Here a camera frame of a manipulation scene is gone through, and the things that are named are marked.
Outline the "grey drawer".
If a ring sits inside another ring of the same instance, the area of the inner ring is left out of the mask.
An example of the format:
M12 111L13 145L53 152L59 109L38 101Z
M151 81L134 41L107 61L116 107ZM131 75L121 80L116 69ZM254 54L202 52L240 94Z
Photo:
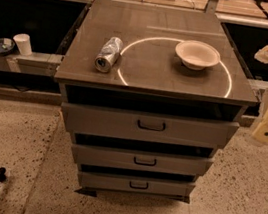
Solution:
M172 155L140 150L109 147L72 145L73 158L77 164L151 171L158 173L203 176L212 166L210 158Z
M162 196L187 197L195 188L194 183L176 182L164 179L151 179L145 177L106 175L100 173L78 172L78 180L81 187L137 192L143 194L156 194Z
M67 131L109 138L223 148L237 123L93 105L62 104Z

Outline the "grey top drawer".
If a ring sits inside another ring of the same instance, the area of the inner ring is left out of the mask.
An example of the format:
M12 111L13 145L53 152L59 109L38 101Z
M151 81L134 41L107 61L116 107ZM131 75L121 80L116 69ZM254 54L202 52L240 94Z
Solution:
M109 138L223 148L237 123L93 105L62 104L67 131Z

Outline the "grey drawer cabinet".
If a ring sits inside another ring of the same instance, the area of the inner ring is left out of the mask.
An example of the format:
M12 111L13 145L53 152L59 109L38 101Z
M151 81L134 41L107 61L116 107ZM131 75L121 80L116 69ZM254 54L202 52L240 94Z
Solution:
M110 72L95 68L95 58L111 37L123 48ZM215 48L219 64L191 70L175 53L184 41ZM120 1L96 0L85 17L55 79L62 104L92 105L237 123L256 98L231 44L214 15ZM67 131L73 144L102 146L197 158L223 148L204 148ZM76 164L78 172L194 183L200 176Z

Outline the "grey bottom drawer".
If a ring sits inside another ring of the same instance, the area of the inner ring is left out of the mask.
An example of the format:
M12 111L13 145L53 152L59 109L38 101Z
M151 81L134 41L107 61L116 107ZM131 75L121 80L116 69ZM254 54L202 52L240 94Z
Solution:
M162 196L187 197L195 188L194 183L176 182L164 179L151 179L145 177L106 175L100 173L78 172L78 180L81 187L137 192L143 194L156 194Z

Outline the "white paper bowl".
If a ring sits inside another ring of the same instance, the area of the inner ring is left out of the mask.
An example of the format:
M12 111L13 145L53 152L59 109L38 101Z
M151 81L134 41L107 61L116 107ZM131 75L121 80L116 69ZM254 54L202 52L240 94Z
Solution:
M191 70L203 70L219 64L221 57L212 46L200 41L184 41L176 45L175 53Z

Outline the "silver drink can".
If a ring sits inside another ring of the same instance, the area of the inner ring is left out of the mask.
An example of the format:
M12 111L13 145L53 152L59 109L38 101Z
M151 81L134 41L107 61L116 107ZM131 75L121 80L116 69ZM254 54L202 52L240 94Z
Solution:
M110 40L102 46L102 49L96 56L94 62L95 68L101 71L101 73L109 73L116 63L117 58L119 58L123 46L123 41L120 38L111 37Z

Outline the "white paper cup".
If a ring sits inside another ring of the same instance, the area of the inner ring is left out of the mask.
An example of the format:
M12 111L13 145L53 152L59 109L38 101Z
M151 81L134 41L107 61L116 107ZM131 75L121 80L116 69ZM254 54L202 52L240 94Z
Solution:
M13 37L21 55L29 56L32 53L30 36L28 34L17 34Z

